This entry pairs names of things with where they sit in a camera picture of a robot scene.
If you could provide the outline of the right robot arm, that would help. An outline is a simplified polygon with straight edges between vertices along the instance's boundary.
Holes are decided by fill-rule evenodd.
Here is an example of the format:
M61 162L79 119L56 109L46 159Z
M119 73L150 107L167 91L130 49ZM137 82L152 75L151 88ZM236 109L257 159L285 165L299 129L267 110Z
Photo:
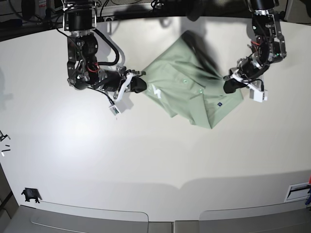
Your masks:
M91 89L104 94L111 104L121 101L127 92L141 93L147 89L146 82L141 78L146 73L118 66L120 52L107 37L96 29L97 3L94 0L64 0L63 12L45 18L35 16L35 1L23 0L22 13L17 14L22 20L31 23L57 26L53 19L62 18L63 29L69 31L68 42L68 83L77 90ZM99 62L96 57L99 36L115 53L112 62Z

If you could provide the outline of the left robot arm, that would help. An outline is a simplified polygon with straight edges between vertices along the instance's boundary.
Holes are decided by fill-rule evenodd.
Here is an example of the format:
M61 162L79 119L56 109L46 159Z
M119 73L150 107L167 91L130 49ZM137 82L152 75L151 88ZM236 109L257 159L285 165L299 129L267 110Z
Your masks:
M232 94L240 88L248 88L250 98L257 102L268 100L262 75L273 63L286 58L285 38L281 31L277 0L247 0L252 16L255 40L251 41L251 54L237 61L237 66L224 77L224 92Z

